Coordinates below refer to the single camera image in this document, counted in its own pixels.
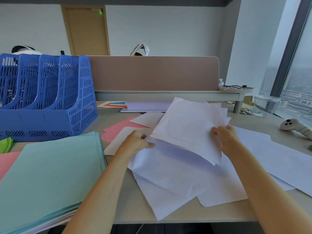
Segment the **container lid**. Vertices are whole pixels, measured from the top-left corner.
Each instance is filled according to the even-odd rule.
[[[266,100],[270,102],[280,102],[281,99],[273,96],[267,96],[267,95],[257,95],[254,96],[255,98],[261,99],[261,100]]]

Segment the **window frame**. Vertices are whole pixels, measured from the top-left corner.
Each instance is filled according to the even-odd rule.
[[[309,12],[311,10],[312,0],[301,0],[296,17],[294,19],[293,26],[291,28],[291,32],[289,34],[287,44],[283,53],[282,60],[280,62],[273,87],[271,90],[271,96],[279,97],[286,78],[288,71],[291,67],[291,62],[294,58],[294,54],[296,52],[302,31],[304,30],[306,20],[309,16]]]

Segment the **glass window pane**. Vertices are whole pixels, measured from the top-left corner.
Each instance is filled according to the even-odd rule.
[[[276,114],[312,124],[312,11],[306,20]]]
[[[273,83],[282,60],[282,56],[287,44],[291,27],[294,23],[296,13],[300,4],[300,0],[286,0],[285,7],[280,19],[275,40],[272,46],[271,55],[268,66],[265,71],[262,85],[260,87],[260,95],[270,95]]]

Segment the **transparent bucket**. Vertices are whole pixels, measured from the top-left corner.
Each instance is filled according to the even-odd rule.
[[[266,95],[254,96],[255,104],[250,112],[258,117],[269,118],[280,103],[280,98]]]

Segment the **desk surface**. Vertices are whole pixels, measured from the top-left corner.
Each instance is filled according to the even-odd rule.
[[[279,125],[284,119],[272,116],[271,118],[259,118],[254,115],[232,113],[233,106],[224,102],[223,107],[229,108],[228,117],[232,117],[230,124],[248,130],[254,130],[271,135],[274,142],[286,145],[303,153],[312,155],[307,147],[312,144],[300,133],[291,133],[279,130]],[[139,113],[119,113],[120,109],[98,108],[98,118],[84,131],[99,132],[131,116],[139,116]],[[103,149],[109,143],[101,141]],[[21,151],[28,143],[15,143],[12,152]],[[112,156],[105,156],[109,164]],[[299,191],[288,191],[288,194],[312,217],[312,197]],[[217,205],[209,208],[203,207],[197,198],[189,201],[181,208],[171,213],[161,222],[229,222],[229,221],[255,221],[256,216],[248,200],[236,201],[228,204]],[[132,172],[127,169],[123,185],[120,191],[115,224],[125,223],[156,223],[156,218],[141,190],[139,189]]]

